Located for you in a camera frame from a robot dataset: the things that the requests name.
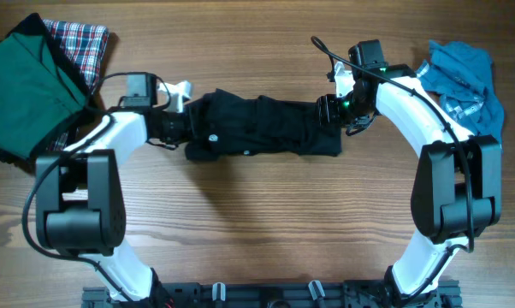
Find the black shirt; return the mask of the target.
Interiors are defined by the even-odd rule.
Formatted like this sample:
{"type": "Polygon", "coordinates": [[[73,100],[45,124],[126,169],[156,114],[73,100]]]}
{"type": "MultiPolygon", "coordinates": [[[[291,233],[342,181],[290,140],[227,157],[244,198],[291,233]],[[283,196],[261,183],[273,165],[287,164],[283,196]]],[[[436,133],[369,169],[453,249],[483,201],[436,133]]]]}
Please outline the black shirt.
{"type": "Polygon", "coordinates": [[[217,89],[187,108],[194,127],[193,137],[185,148],[190,161],[284,151],[300,156],[335,157],[342,152],[340,129],[320,125],[314,103],[281,101],[263,95],[244,99],[217,89]]]}

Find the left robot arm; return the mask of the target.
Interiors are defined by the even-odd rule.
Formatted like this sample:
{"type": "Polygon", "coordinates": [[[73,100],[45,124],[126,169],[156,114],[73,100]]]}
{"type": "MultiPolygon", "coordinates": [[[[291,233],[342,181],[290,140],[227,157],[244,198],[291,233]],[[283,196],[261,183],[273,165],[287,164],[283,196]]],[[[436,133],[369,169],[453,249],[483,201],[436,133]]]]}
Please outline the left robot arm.
{"type": "Polygon", "coordinates": [[[22,213],[27,243],[53,259],[89,266],[113,307],[171,307],[156,271],[125,238],[119,167],[143,145],[176,149],[193,136],[185,103],[192,84],[169,84],[147,72],[126,72],[127,94],[107,110],[87,105],[102,121],[63,151],[39,157],[22,213]]]}

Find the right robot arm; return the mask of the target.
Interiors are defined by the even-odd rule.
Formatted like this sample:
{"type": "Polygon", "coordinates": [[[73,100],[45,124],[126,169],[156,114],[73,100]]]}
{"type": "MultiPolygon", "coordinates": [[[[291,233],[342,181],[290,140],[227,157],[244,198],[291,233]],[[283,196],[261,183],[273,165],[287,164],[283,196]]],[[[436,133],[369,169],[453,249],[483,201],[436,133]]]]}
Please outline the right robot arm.
{"type": "Polygon", "coordinates": [[[451,119],[411,68],[385,61],[378,40],[354,45],[347,59],[317,37],[311,42],[329,57],[328,79],[335,84],[333,95],[317,100],[319,123],[354,135],[385,116],[417,154],[411,193],[416,230],[374,298],[385,307],[421,305],[438,293],[455,255],[473,253],[476,238],[500,220],[501,145],[451,119]]]}

